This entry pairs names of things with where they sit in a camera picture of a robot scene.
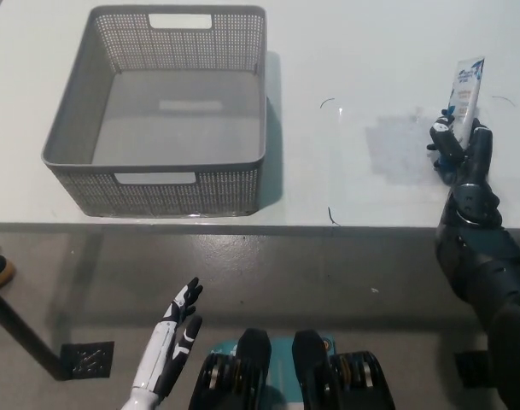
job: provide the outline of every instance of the white table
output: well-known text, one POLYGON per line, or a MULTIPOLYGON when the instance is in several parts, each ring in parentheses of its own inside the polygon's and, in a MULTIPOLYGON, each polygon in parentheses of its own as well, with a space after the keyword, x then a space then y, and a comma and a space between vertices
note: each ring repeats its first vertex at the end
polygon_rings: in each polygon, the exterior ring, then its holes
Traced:
POLYGON ((225 0, 267 12, 267 88, 282 154, 266 166, 280 189, 248 217, 164 220, 88 217, 40 158, 87 16, 109 3, 166 0, 0 7, 0 230, 323 230, 334 226, 328 208, 343 230, 435 227, 447 187, 426 156, 427 131, 457 61, 484 55, 479 109, 495 136, 491 184, 505 226, 520 231, 520 2, 225 0))

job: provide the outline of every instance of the table leg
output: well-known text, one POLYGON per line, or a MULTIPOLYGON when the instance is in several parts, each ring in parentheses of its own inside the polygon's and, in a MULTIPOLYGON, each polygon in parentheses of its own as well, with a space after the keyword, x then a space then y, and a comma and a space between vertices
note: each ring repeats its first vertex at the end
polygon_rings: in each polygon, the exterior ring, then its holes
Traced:
POLYGON ((72 378, 60 358, 42 341, 32 328, 0 295, 0 325, 41 365, 54 380, 72 378))

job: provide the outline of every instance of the robotic arm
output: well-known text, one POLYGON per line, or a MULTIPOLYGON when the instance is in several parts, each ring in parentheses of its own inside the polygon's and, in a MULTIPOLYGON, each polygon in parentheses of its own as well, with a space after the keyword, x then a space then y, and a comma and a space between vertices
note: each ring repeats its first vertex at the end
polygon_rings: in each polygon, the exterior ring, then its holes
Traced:
POLYGON ((455 294, 474 308, 488 334, 500 398, 510 410, 520 410, 520 248, 502 226, 500 201, 487 181, 493 133, 476 119, 469 146, 462 149, 453 121, 442 111, 427 147, 457 169, 436 233, 436 257, 455 294))
POLYGON ((202 319, 194 316, 180 340, 174 344, 178 327, 196 310, 193 304, 202 292, 194 278, 176 295, 157 323, 140 360, 131 397, 122 410, 152 410, 167 397, 188 359, 202 319))

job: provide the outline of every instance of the tube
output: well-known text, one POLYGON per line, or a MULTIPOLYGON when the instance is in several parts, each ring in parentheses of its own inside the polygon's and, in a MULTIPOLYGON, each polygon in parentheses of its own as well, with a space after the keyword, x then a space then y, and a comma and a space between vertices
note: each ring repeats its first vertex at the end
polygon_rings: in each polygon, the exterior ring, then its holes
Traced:
POLYGON ((455 117, 453 135, 465 149, 470 138, 482 82, 484 57, 459 61, 447 113, 455 117))

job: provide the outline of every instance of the gray floor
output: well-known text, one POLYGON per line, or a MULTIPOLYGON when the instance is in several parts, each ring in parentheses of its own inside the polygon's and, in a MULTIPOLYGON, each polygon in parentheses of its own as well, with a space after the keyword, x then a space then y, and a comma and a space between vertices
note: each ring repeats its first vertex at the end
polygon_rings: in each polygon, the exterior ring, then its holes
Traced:
POLYGON ((120 408, 153 324, 195 275, 204 325, 161 408, 187 408, 208 348, 246 326, 314 327, 340 352, 371 350, 399 409, 503 408, 459 384, 453 353, 484 340, 429 237, 0 234, 0 245, 19 270, 3 295, 50 346, 115 341, 110 379, 56 383, 0 328, 3 409, 120 408))

